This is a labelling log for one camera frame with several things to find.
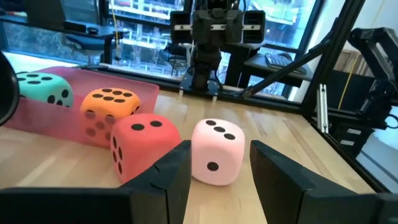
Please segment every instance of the yellow cable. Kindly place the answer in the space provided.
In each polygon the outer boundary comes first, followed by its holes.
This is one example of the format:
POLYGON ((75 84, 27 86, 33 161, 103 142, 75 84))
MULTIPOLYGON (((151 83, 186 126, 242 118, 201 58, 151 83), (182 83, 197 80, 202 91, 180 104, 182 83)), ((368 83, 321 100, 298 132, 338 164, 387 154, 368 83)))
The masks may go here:
MULTIPOLYGON (((383 7, 383 5, 384 5, 385 2, 386 2, 386 0, 383 0, 382 3, 381 3, 381 5, 380 5, 380 7, 379 7, 379 10, 377 10, 377 13, 376 13, 376 16, 374 17, 374 20, 373 20, 373 22, 372 22, 371 28, 373 28, 373 25, 374 25, 376 19, 379 17, 380 12, 381 12, 381 8, 383 7)), ((349 72, 346 85, 344 86, 344 90, 343 90, 343 93, 341 94, 340 102, 339 102, 339 104, 338 104, 338 109, 339 109, 339 110, 340 110, 340 107, 341 107, 341 103, 343 102, 344 95, 346 94, 347 86, 348 86, 349 81, 351 80, 351 76, 352 76, 352 74, 353 74, 354 67, 355 67, 356 62, 357 62, 357 60, 358 60, 358 57, 359 57, 359 54, 356 56, 355 61, 354 61, 354 64, 351 66, 351 70, 350 70, 350 72, 349 72)))
POLYGON ((114 7, 113 7, 113 1, 111 0, 111 6, 112 6, 112 17, 113 17, 113 24, 114 24, 114 29, 115 29, 115 43, 116 43, 116 56, 120 58, 120 53, 119 53, 119 32, 118 32, 118 23, 116 21, 116 15, 114 13, 114 7))
POLYGON ((344 86, 343 93, 341 94, 341 97, 340 97, 340 102, 338 103, 338 109, 339 110, 341 108, 341 103, 343 102, 344 95, 346 94, 346 90, 347 90, 347 86, 348 86, 349 80, 351 79, 351 76, 352 76, 352 74, 354 72, 354 67, 356 65, 356 61, 358 60, 358 58, 359 58, 359 54, 356 56, 355 61, 354 61, 353 65, 351 66, 351 70, 349 71, 349 75, 348 75, 348 78, 347 78, 346 85, 344 86))

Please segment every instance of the keyboard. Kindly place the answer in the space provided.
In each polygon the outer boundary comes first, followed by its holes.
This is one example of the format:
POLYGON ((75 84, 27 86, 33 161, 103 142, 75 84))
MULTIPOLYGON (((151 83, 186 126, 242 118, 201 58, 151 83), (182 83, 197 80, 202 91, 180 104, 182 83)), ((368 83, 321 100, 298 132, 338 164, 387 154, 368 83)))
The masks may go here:
MULTIPOLYGON (((266 53, 265 57, 266 57, 266 62, 268 64, 268 66, 272 67, 272 68, 281 69, 281 68, 286 67, 288 64, 292 63, 291 60, 287 59, 286 57, 284 57, 282 55, 266 53)), ((303 67, 300 67, 300 68, 296 69, 294 71, 294 73, 305 75, 305 74, 307 74, 307 70, 303 67)))

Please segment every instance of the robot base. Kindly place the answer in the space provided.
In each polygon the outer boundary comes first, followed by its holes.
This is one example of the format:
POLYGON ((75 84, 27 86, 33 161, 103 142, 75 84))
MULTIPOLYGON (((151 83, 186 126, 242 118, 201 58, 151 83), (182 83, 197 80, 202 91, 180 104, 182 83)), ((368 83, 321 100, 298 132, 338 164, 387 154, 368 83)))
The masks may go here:
POLYGON ((185 73, 185 75, 182 77, 181 83, 180 83, 180 91, 178 94, 178 99, 180 100, 185 93, 196 95, 196 96, 202 96, 202 97, 212 97, 213 103, 217 100, 218 96, 218 83, 217 81, 214 80, 208 80, 207 81, 207 90, 200 91, 196 90, 191 87, 192 85, 192 75, 189 74, 188 72, 185 73))

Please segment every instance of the red die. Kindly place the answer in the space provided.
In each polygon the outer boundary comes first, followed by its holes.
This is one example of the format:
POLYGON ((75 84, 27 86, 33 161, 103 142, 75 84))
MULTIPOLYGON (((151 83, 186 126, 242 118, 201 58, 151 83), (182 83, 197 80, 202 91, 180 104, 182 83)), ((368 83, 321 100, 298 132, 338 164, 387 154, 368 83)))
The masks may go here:
POLYGON ((182 142, 178 129, 163 116, 135 114, 112 128, 111 152, 122 183, 135 178, 182 142))

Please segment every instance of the window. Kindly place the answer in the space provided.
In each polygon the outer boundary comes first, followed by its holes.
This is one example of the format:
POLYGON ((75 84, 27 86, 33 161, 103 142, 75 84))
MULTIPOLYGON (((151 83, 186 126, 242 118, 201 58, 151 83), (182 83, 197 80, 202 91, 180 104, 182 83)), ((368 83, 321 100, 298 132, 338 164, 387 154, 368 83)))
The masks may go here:
POLYGON ((64 34, 9 23, 4 23, 4 31, 8 51, 77 63, 88 62, 86 55, 62 45, 64 34))
POLYGON ((316 0, 246 0, 249 10, 266 12, 266 43, 297 49, 316 0))
MULTIPOLYGON (((278 54, 283 50, 292 57, 302 55, 312 33, 309 24, 316 19, 322 2, 323 0, 246 0, 247 10, 266 12, 267 48, 262 48, 260 54, 265 51, 278 54)), ((180 78, 185 73, 186 58, 173 57, 173 54, 170 56, 170 52, 165 50, 170 43, 170 13, 187 8, 188 4, 184 0, 63 0, 63 3, 65 15, 74 21, 99 23, 106 18, 106 24, 113 26, 112 13, 115 13, 117 26, 126 28, 129 33, 120 43, 121 60, 113 63, 148 75, 169 78, 180 78)), ((88 56, 64 46, 64 34, 6 23, 4 30, 8 50, 75 63, 88 62, 88 56)), ((229 57, 228 53, 222 53, 217 72, 222 82, 227 76, 229 57)), ((92 62, 99 62, 99 59, 95 57, 92 62)), ((254 85, 260 80, 261 78, 252 76, 249 84, 254 85)), ((279 95, 284 88, 288 86, 274 83, 263 92, 279 95)))
MULTIPOLYGON (((127 29, 129 33, 121 41, 121 60, 114 60, 114 64, 147 75, 170 77, 172 72, 173 77, 182 75, 179 71, 186 68, 185 59, 183 63, 173 63, 169 60, 169 53, 164 50, 169 42, 169 30, 132 22, 117 23, 118 27, 127 29)), ((109 20, 108 24, 113 26, 113 21, 109 20)))
MULTIPOLYGON (((94 2, 94 0, 63 0, 65 16, 69 20, 97 23, 98 8, 94 2)), ((88 56, 63 45, 65 34, 5 22, 2 24, 4 24, 8 51, 73 63, 88 62, 88 56)), ((93 62, 99 61, 99 56, 93 57, 93 62)))
POLYGON ((170 24, 170 13, 183 10, 182 0, 111 0, 109 13, 133 18, 136 21, 150 21, 158 24, 170 24))

